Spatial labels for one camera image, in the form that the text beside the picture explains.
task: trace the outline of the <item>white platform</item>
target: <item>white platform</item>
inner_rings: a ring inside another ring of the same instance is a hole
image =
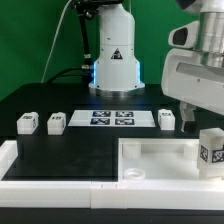
[[[198,140],[136,139],[142,154],[130,160],[122,155],[127,141],[119,140],[118,182],[0,181],[0,207],[224,210],[224,181],[200,180],[196,162],[184,156],[184,146]],[[146,178],[125,180],[129,168]]]
[[[18,156],[17,142],[5,141],[0,146],[0,180],[7,173],[13,162]]]

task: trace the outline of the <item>white box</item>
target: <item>white box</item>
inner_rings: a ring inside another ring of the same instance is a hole
[[[171,110],[159,110],[158,123],[161,130],[173,131],[175,130],[175,117]]]
[[[54,113],[47,122],[48,135],[62,135],[66,127],[66,115]]]
[[[224,177],[224,131],[201,130],[197,167],[204,178]]]
[[[17,131],[19,135],[31,135],[39,126],[38,113],[25,113],[17,121]]]

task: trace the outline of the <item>green backdrop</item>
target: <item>green backdrop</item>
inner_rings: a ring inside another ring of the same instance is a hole
[[[169,32],[195,19],[174,0],[132,0],[136,20],[135,55],[146,84],[160,83],[170,47]],[[23,84],[40,82],[58,20],[67,0],[0,0],[0,100]],[[129,7],[129,0],[124,3]],[[98,21],[88,22],[91,51],[98,56]],[[77,14],[68,9],[46,79],[83,62]],[[79,78],[66,80],[80,82]]]

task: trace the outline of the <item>black table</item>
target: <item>black table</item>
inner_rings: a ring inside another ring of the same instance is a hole
[[[173,111],[175,131],[160,130],[159,109]],[[68,123],[74,110],[150,110],[156,127],[66,127],[63,136],[48,136],[51,114],[66,113]],[[39,127],[31,136],[18,136],[16,121],[26,112],[39,114]],[[196,132],[181,132],[179,102],[164,96],[159,85],[148,85],[144,95],[126,99],[90,95],[86,87],[75,84],[25,85],[0,102],[0,144],[16,139],[19,151],[3,180],[117,181],[119,138],[198,138],[200,129],[224,128],[221,115],[198,109],[195,116]],[[65,223],[223,223],[223,215],[218,211],[0,209],[3,223],[63,223],[63,218]]]

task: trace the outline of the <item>warning label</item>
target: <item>warning label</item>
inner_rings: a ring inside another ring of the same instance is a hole
[[[111,59],[123,60],[120,50],[117,48]]]

